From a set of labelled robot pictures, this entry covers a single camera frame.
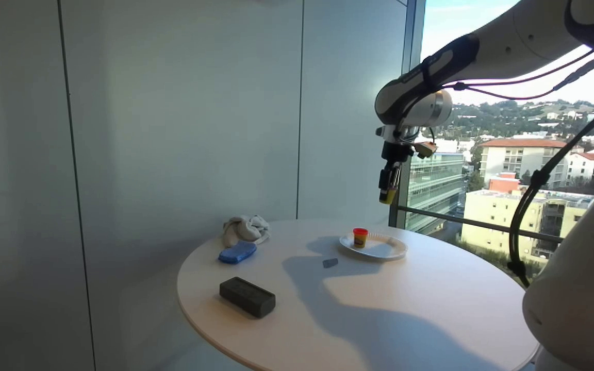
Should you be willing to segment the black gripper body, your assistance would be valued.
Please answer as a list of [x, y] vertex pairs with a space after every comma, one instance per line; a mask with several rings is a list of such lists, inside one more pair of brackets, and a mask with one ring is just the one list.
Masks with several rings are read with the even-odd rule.
[[400, 165], [413, 156], [413, 148], [409, 145], [394, 145], [386, 142], [381, 147], [381, 159], [386, 161], [381, 169], [383, 180], [391, 180]]

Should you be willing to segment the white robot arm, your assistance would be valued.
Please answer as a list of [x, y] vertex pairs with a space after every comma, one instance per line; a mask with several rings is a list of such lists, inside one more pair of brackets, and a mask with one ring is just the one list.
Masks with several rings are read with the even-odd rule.
[[[594, 0], [519, 0], [383, 86], [375, 95], [386, 161], [380, 200], [391, 200], [406, 158], [427, 153], [416, 130], [439, 125], [449, 111], [446, 86], [513, 78], [578, 45], [594, 49]], [[545, 370], [594, 371], [594, 202], [527, 289], [522, 312], [545, 349]]]

